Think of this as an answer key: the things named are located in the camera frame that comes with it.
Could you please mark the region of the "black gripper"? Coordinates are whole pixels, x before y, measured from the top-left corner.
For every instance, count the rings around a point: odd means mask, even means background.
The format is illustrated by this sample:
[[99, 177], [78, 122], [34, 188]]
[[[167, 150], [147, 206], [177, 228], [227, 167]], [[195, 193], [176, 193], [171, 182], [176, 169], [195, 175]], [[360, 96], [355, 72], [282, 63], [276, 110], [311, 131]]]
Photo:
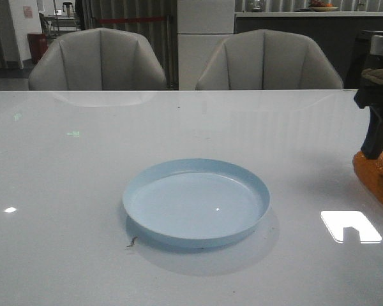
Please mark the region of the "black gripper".
[[370, 109], [370, 122], [361, 152], [367, 159], [378, 159], [383, 153], [383, 84], [362, 85], [354, 101], [360, 109]]

